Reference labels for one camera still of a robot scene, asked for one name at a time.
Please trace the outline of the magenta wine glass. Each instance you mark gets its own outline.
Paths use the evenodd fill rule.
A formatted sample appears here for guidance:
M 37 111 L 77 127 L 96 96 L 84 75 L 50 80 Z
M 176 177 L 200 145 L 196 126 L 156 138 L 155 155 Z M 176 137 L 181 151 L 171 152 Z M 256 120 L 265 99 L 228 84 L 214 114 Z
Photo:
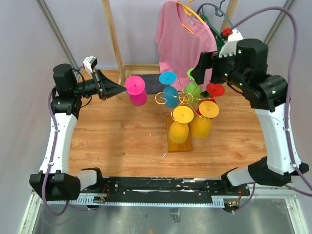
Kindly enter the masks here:
M 126 91 L 129 99 L 134 106 L 143 106 L 147 101 L 145 82 L 140 76 L 130 76 L 125 81 Z

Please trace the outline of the blue wine glass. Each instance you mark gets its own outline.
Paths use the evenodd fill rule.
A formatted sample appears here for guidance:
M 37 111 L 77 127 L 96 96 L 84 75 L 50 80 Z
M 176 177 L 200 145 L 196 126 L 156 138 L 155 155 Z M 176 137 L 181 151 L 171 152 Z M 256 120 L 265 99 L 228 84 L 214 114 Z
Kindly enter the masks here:
M 165 85 L 162 97 L 165 99 L 165 106 L 167 108 L 175 108 L 179 104 L 178 92 L 172 84 L 176 81 L 176 74 L 174 72 L 164 72 L 159 76 L 161 84 Z

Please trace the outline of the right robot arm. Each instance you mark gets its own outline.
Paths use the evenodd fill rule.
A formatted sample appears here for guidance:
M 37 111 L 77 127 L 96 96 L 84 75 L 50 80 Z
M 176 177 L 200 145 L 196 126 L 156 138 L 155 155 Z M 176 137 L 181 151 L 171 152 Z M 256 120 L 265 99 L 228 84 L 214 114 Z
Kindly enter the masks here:
M 232 195 L 247 183 L 282 187 L 292 176 L 309 171 L 295 149 L 287 100 L 288 83 L 278 75 L 267 74 L 268 46 L 259 39 L 234 42 L 234 52 L 201 52 L 190 75 L 201 83 L 207 69 L 212 70 L 212 84 L 227 83 L 254 109 L 261 124 L 267 156 L 244 168 L 234 168 L 222 175 L 221 190 Z

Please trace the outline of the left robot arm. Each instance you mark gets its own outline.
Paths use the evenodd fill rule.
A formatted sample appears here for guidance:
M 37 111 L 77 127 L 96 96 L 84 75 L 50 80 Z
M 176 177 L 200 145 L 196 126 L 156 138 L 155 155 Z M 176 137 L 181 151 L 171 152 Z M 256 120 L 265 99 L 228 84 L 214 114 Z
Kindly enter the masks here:
M 63 63 L 53 68 L 55 87 L 48 98 L 51 131 L 43 163 L 29 183 L 44 201 L 76 200 L 82 190 L 99 193 L 104 180 L 99 168 L 82 169 L 77 175 L 69 173 L 69 153 L 72 135 L 78 121 L 82 98 L 98 95 L 106 100 L 123 93 L 126 88 L 108 79 L 100 70 L 91 68 L 91 79 L 78 82 L 78 71 Z

